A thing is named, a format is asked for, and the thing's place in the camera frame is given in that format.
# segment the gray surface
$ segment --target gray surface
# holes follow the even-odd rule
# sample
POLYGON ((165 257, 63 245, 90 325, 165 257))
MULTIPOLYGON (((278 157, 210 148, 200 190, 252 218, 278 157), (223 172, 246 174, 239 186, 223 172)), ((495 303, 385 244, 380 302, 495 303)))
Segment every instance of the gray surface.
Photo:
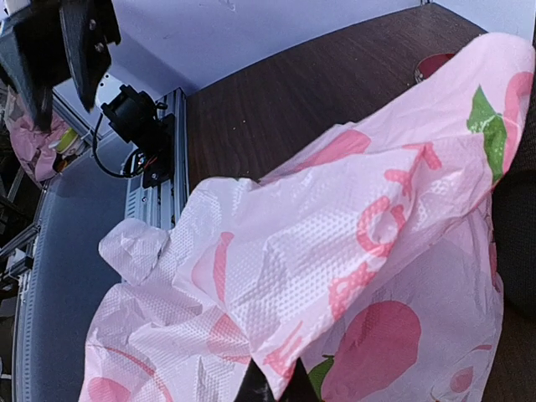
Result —
MULTIPOLYGON (((130 147, 120 139, 99 156, 118 170, 130 147)), ((78 400, 84 342, 102 297, 120 277, 101 259, 99 241, 123 219, 126 181, 102 173, 87 155, 50 184, 27 301, 21 309, 18 401, 78 400)))

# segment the dark brown tabletop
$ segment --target dark brown tabletop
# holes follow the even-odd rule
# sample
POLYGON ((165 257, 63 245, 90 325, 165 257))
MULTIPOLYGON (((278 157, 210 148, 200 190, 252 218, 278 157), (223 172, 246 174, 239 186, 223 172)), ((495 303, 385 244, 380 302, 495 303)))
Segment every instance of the dark brown tabletop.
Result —
POLYGON ((260 178, 330 126, 360 121, 414 84, 424 57, 482 29, 437 5, 358 23, 253 64, 188 98, 190 188, 260 178))

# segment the bag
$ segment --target bag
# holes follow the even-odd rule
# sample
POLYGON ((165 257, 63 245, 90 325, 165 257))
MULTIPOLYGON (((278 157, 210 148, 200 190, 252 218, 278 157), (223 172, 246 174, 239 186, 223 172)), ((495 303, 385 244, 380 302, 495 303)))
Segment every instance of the bag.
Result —
POLYGON ((260 183, 201 182, 169 233, 118 224, 100 253, 126 282, 80 401, 232 401, 251 359, 279 399, 299 358, 326 402, 480 400, 503 314, 490 192, 533 68, 528 42, 484 35, 260 183))

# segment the green object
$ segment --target green object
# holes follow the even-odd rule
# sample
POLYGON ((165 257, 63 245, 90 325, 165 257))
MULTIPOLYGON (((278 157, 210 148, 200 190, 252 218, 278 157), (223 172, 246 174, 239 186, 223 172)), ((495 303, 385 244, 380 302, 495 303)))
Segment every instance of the green object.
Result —
POLYGON ((472 110, 467 119, 467 128, 471 132, 481 132, 484 135, 484 151, 487 163, 492 169, 493 183, 504 174, 502 164, 508 134, 502 118, 501 114, 493 110, 482 87, 479 86, 472 98, 472 110))
POLYGON ((78 134, 76 134, 76 131, 70 128, 61 137, 61 140, 59 140, 59 144, 56 146, 56 151, 58 153, 65 152, 67 148, 70 147, 73 144, 73 142, 75 142, 77 137, 78 137, 78 134))
POLYGON ((327 372, 333 366, 333 356, 324 356, 324 358, 327 358, 327 360, 313 367, 309 372, 309 380, 317 394, 318 400, 322 400, 322 383, 326 378, 327 372))

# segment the black fabric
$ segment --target black fabric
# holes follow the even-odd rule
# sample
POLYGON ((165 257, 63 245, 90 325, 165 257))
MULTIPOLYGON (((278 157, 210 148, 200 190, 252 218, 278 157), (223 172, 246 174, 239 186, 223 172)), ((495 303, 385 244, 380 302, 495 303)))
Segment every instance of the black fabric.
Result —
POLYGON ((492 217, 505 297, 536 319, 536 80, 518 153, 493 193, 492 217))

